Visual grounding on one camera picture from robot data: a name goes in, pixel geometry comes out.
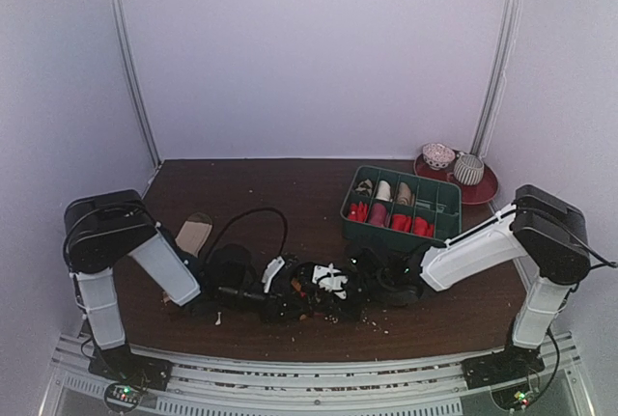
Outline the black argyle sock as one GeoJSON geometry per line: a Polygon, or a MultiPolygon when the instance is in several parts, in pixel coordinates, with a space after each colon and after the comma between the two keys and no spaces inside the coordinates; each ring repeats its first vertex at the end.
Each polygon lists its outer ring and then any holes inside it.
{"type": "Polygon", "coordinates": [[[313,281],[315,267],[314,263],[300,263],[290,274],[288,285],[293,319],[304,321],[332,315],[330,294],[313,281]]]}

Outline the red and beige sock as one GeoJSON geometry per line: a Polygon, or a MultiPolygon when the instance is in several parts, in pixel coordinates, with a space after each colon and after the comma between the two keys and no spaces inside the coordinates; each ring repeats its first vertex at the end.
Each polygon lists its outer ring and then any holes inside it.
{"type": "Polygon", "coordinates": [[[417,236],[433,238],[435,225],[423,217],[416,216],[413,220],[411,232],[417,236]]]}

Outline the green divided organizer tray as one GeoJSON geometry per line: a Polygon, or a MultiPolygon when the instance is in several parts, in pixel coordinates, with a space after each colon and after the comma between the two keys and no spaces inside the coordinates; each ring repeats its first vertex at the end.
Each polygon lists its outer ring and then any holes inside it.
{"type": "Polygon", "coordinates": [[[454,184],[363,165],[341,206],[342,235],[375,236],[399,252],[439,245],[461,233],[462,206],[454,184]]]}

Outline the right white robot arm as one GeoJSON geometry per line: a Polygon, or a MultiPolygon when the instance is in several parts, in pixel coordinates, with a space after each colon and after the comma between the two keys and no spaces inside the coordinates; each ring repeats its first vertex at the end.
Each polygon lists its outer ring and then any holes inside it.
{"type": "MultiPolygon", "coordinates": [[[[532,270],[529,261],[507,261],[449,291],[407,308],[373,308],[370,323],[335,324],[324,336],[324,359],[386,361],[482,351],[505,340],[532,270]]],[[[558,332],[572,332],[583,355],[609,355],[617,347],[617,273],[595,270],[571,295],[557,318],[558,332]]]]}

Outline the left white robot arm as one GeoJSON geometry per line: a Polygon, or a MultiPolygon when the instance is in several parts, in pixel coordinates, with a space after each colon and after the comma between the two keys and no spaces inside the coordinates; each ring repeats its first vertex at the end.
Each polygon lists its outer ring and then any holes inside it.
{"type": "Polygon", "coordinates": [[[76,288],[76,299],[89,322],[100,363],[119,381],[133,379],[139,362],[129,353],[113,268],[132,259],[179,307],[208,296],[246,298],[266,308],[287,308],[287,295],[273,289],[283,258],[267,268],[257,291],[232,288],[203,277],[207,258],[200,252],[212,229],[208,216],[197,212],[184,222],[177,236],[156,221],[134,190],[78,199],[67,207],[63,257],[76,288]]]}

